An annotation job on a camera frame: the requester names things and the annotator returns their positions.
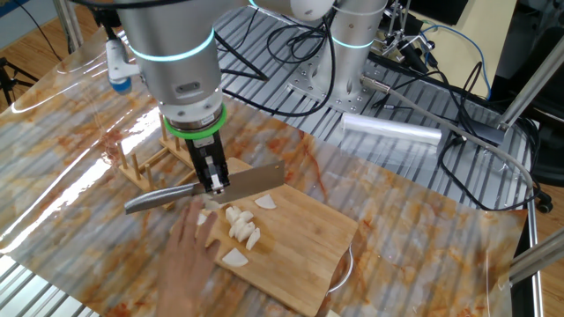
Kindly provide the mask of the person's bare left hand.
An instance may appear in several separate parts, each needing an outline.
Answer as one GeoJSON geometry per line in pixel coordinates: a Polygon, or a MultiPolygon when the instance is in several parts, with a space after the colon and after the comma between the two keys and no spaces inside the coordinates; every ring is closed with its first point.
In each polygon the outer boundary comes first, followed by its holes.
{"type": "Polygon", "coordinates": [[[195,198],[173,227],[161,260],[159,302],[194,303],[210,277],[220,242],[208,239],[218,215],[212,212],[199,225],[203,207],[203,200],[195,198]]]}

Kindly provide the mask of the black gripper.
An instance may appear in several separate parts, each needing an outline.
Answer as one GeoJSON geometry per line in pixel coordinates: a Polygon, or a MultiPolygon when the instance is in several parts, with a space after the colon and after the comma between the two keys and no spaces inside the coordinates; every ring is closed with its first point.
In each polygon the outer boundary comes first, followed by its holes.
{"type": "Polygon", "coordinates": [[[186,145],[200,183],[215,194],[222,194],[230,180],[219,132],[198,140],[186,140],[186,145]]]}

